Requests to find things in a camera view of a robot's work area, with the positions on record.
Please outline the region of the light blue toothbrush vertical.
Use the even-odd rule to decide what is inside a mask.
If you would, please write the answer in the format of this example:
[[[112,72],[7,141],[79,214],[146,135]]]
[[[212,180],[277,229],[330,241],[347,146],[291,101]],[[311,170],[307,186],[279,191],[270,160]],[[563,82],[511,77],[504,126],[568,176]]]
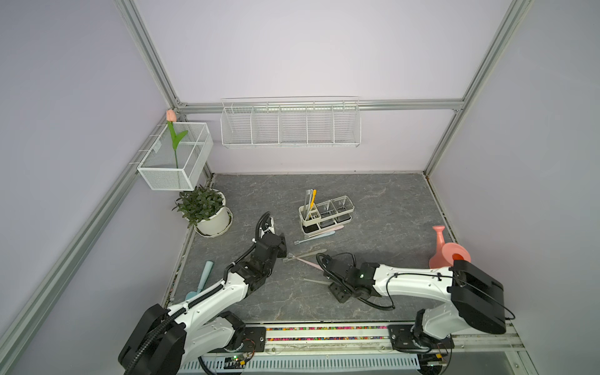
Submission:
[[[309,213],[311,211],[311,206],[313,203],[313,190],[309,189],[306,192],[307,198],[306,198],[306,204],[305,204],[305,213],[303,215],[303,219],[304,220],[309,220]]]

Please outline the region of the grey-green toothbrush vertical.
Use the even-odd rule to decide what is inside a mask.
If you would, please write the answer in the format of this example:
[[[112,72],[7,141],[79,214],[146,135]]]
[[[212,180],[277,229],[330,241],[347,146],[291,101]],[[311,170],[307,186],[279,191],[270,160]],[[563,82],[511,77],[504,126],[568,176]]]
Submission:
[[[311,189],[307,189],[306,193],[305,193],[305,201],[304,201],[304,204],[302,205],[303,211],[302,211],[302,214],[301,214],[301,218],[303,220],[305,220],[306,206],[309,203],[309,199],[310,199],[310,196],[311,196],[311,191],[312,191]]]

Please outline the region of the yellow toothbrush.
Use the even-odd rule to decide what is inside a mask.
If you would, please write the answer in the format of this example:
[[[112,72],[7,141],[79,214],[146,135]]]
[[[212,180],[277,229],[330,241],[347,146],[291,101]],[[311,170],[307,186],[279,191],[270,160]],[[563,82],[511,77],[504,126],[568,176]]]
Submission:
[[[312,211],[312,209],[313,209],[313,206],[314,206],[314,202],[315,202],[316,196],[317,196],[317,190],[316,190],[316,189],[313,189],[313,190],[311,191],[311,196],[310,196],[310,199],[309,199],[309,203],[308,203],[308,204],[307,204],[307,206],[306,206],[305,220],[309,220],[309,218],[310,218],[310,216],[311,216],[311,214],[310,214],[310,213],[311,213],[311,211]]]

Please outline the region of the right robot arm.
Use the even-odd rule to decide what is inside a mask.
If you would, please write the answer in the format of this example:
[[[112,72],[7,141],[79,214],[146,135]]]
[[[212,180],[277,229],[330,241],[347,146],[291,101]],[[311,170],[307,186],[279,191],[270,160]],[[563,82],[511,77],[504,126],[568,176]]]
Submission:
[[[505,334],[502,283],[471,262],[456,260],[450,267],[406,269],[377,262],[345,262],[319,254],[317,265],[331,281],[339,303],[354,298],[381,311],[395,309],[395,296],[425,298],[439,306],[417,312],[411,329],[419,346],[435,345],[452,334],[473,328],[485,334]]]

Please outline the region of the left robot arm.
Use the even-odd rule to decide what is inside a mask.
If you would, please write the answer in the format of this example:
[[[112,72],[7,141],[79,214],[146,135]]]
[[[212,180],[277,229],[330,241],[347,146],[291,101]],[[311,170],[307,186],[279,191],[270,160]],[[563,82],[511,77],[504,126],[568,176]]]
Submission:
[[[169,308],[146,309],[118,356],[124,372],[175,374],[192,359],[236,342],[245,324],[228,307],[262,287],[287,254],[284,235],[265,212],[251,247],[226,267],[220,281]]]

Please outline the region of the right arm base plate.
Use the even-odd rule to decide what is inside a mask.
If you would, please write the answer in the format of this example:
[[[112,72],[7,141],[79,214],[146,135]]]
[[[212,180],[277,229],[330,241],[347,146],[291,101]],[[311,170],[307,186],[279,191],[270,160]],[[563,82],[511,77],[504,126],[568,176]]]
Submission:
[[[401,353],[426,354],[438,349],[454,349],[453,339],[435,339],[425,334],[415,334],[412,324],[391,324],[387,326],[392,349]]]

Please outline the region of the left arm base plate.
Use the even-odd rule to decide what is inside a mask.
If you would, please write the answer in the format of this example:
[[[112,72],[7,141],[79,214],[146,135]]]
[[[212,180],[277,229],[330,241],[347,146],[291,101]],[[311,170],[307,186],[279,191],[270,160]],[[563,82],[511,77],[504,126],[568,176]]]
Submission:
[[[245,327],[242,331],[236,331],[224,348],[216,348],[209,353],[263,353],[267,343],[266,336],[265,327]]]

